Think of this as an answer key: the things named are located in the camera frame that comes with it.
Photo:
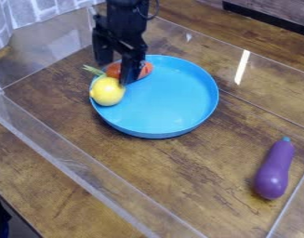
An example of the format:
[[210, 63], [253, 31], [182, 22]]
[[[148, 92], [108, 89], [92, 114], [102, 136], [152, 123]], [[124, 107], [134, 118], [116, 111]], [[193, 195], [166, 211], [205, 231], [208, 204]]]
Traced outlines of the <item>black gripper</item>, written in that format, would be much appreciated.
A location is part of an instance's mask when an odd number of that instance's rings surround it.
[[120, 84], [133, 83], [145, 64], [149, 0], [105, 0], [105, 15], [93, 16], [92, 45], [98, 66], [113, 61], [113, 50], [120, 51]]

